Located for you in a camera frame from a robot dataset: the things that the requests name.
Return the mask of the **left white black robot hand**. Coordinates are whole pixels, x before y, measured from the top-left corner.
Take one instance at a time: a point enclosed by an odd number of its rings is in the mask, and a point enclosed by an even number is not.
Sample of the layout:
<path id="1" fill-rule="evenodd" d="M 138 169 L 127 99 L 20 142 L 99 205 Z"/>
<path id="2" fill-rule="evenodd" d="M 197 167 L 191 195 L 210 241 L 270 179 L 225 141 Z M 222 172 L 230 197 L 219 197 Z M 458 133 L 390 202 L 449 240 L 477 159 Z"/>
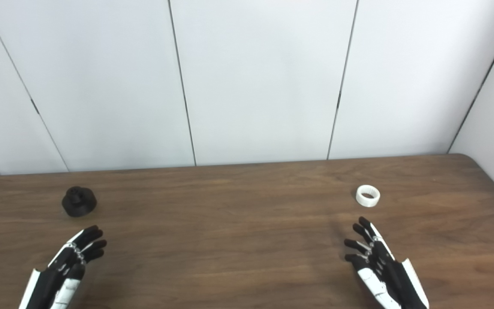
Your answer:
<path id="1" fill-rule="evenodd" d="M 84 279 L 89 262 L 101 258 L 107 241 L 94 225 L 71 237 L 45 270 L 33 269 L 22 295 L 20 309 L 66 309 Z"/>

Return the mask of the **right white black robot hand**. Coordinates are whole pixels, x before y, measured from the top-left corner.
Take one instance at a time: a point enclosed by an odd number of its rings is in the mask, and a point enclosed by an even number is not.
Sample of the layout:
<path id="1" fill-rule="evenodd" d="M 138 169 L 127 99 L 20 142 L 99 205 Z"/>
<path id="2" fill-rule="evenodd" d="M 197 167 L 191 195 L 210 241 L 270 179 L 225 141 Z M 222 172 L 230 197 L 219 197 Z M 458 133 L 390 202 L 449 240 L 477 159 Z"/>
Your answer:
<path id="1" fill-rule="evenodd" d="M 379 305 L 383 309 L 428 309 L 427 295 L 410 260 L 396 260 L 378 229 L 365 217 L 359 217 L 352 228 L 364 242 L 345 239 L 345 246 L 358 252 L 344 258 Z"/>

